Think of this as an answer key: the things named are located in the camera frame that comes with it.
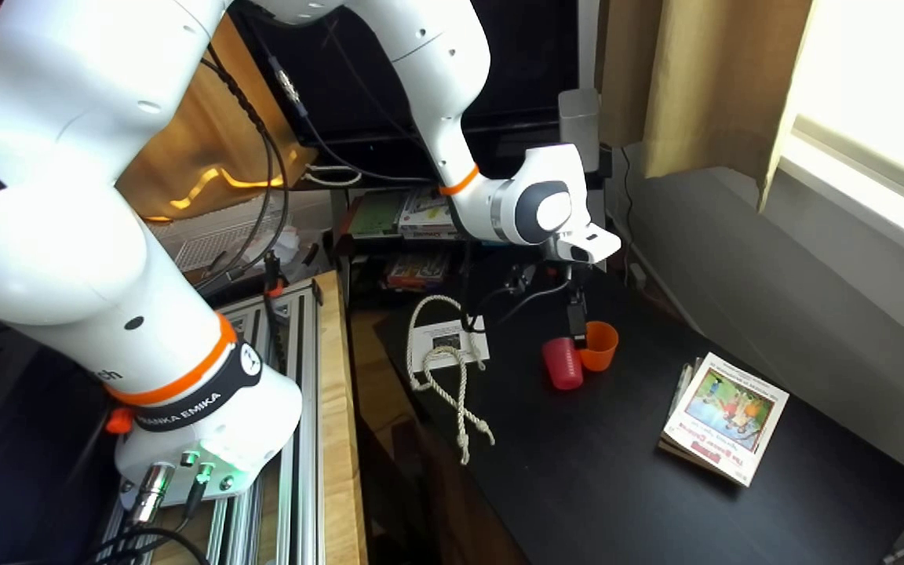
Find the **wall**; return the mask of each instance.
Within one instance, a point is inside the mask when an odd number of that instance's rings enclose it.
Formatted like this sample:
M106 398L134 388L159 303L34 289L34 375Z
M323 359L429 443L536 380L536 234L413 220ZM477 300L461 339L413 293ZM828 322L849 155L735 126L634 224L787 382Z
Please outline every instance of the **wall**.
M904 462L904 243L787 175L756 215L733 171L617 163L610 216L688 322Z

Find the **red cup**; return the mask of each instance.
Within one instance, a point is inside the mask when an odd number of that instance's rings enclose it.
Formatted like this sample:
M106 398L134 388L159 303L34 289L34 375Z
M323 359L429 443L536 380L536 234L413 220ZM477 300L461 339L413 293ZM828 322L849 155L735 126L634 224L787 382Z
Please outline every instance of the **red cup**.
M587 375L606 375L617 348L620 348L620 330L606 322L587 322L583 325L583 348L577 348L577 361Z
M544 343L544 365L554 389L577 389L583 382L577 348L571 335Z

